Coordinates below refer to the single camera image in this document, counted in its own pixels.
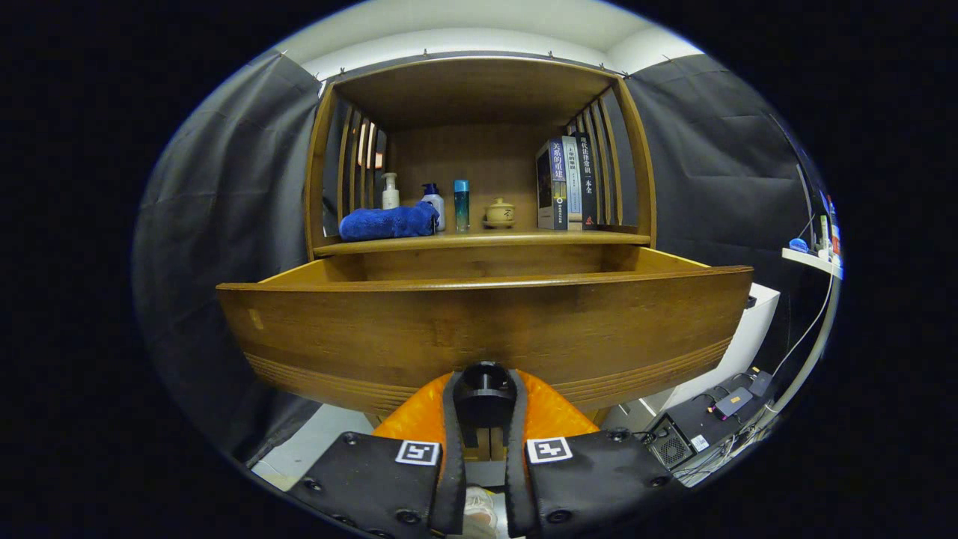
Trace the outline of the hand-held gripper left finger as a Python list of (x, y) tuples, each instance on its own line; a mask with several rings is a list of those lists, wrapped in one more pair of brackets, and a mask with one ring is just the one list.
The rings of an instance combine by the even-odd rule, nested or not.
[(453, 403), (460, 372), (418, 390), (438, 402), (418, 420), (429, 434), (340, 433), (288, 495), (359, 538), (442, 538), (461, 535), (466, 471)]

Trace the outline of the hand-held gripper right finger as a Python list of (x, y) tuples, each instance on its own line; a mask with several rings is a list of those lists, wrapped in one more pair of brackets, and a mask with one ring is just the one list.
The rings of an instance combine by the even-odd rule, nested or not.
[(685, 497), (647, 434), (600, 430), (547, 383), (508, 373), (516, 388), (505, 473), (511, 537), (629, 538)]

